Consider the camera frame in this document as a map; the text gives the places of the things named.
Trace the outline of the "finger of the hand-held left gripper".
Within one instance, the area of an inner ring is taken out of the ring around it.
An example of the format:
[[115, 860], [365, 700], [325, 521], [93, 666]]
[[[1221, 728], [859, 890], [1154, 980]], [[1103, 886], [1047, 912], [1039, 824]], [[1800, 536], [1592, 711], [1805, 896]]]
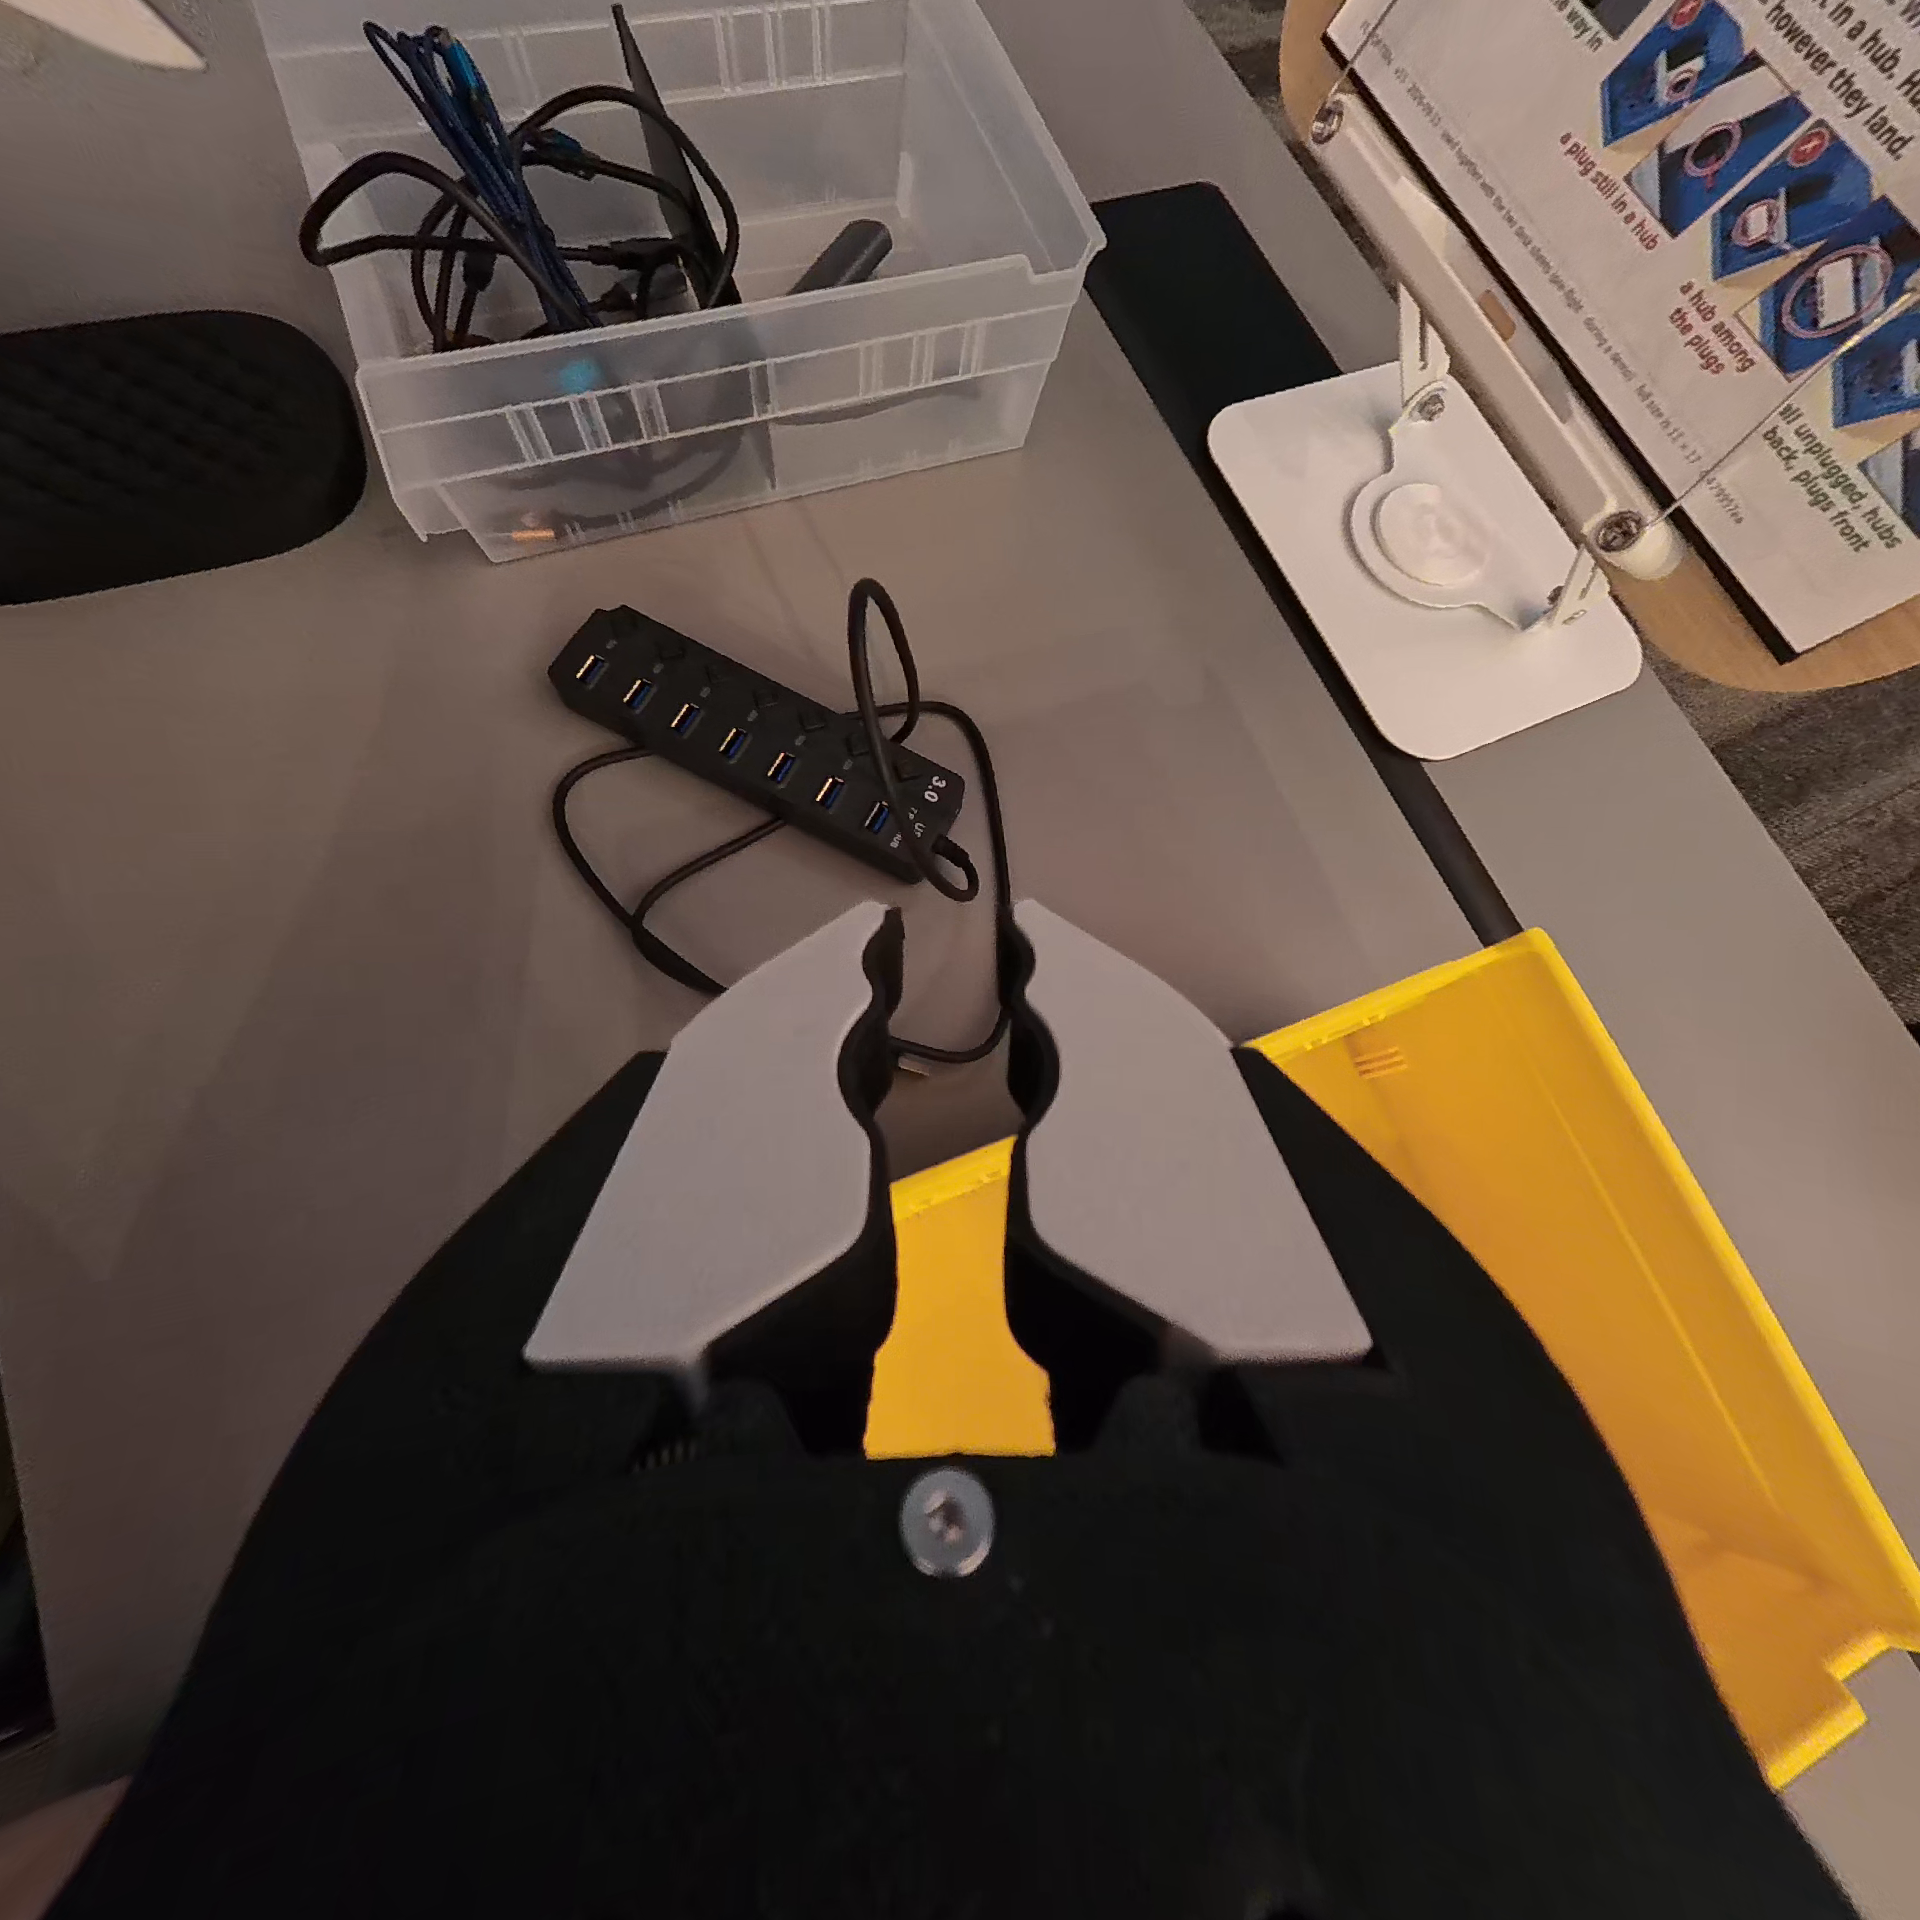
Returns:
[[154, 2], [6, 2], [3, 10], [122, 65], [206, 70], [205, 52]]

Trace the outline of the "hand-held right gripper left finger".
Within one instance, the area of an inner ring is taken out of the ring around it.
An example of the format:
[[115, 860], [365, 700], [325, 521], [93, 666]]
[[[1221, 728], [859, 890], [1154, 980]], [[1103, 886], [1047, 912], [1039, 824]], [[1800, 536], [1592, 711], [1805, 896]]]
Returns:
[[903, 988], [896, 907], [856, 903], [669, 1047], [522, 1356], [651, 1375], [687, 1404], [770, 1388], [800, 1435], [863, 1435], [896, 1319], [878, 1108]]

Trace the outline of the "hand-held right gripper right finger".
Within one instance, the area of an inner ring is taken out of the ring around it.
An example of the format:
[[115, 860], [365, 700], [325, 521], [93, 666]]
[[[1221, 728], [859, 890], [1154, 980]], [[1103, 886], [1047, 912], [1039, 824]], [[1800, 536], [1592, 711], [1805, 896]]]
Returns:
[[1054, 1434], [1095, 1435], [1143, 1377], [1369, 1354], [1226, 1034], [1037, 899], [1000, 961], [1019, 1113], [1003, 1303]]

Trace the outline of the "yellow plastic bin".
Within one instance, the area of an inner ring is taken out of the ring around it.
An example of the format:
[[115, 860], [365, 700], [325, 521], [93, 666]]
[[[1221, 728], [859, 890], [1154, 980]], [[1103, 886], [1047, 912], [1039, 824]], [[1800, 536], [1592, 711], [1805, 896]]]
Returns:
[[1266, 1036], [1504, 1290], [1623, 1471], [1773, 1787], [1917, 1650], [1917, 1563], [1541, 930]]

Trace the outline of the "grey metal USB hub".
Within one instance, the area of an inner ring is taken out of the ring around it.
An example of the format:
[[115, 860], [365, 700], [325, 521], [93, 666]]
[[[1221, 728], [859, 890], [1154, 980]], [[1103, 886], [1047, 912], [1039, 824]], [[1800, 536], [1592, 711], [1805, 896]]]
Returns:
[[874, 283], [895, 252], [896, 235], [887, 222], [853, 219], [809, 262], [785, 297], [815, 297]]

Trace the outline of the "clear plastic bin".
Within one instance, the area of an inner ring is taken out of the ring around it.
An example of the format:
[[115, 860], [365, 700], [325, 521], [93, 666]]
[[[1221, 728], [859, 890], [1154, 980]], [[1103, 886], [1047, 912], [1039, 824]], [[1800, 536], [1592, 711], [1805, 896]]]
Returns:
[[[334, 273], [398, 513], [531, 561], [1019, 448], [1103, 231], [981, 6], [627, 6], [741, 217], [741, 305], [430, 352]], [[853, 219], [878, 279], [785, 297]]]

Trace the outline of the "black quilted cushion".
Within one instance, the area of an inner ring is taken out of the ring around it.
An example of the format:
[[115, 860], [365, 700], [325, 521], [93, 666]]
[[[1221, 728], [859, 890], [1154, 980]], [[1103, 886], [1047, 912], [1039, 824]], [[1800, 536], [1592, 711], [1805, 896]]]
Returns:
[[360, 506], [369, 452], [329, 354], [232, 308], [3, 338], [3, 604], [297, 551]]

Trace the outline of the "instruction poster board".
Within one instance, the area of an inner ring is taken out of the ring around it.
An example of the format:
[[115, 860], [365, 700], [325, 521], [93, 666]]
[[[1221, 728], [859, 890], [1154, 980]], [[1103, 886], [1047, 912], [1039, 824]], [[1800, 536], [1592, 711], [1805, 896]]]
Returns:
[[1278, 79], [1654, 646], [1917, 671], [1917, 6], [1287, 6]]

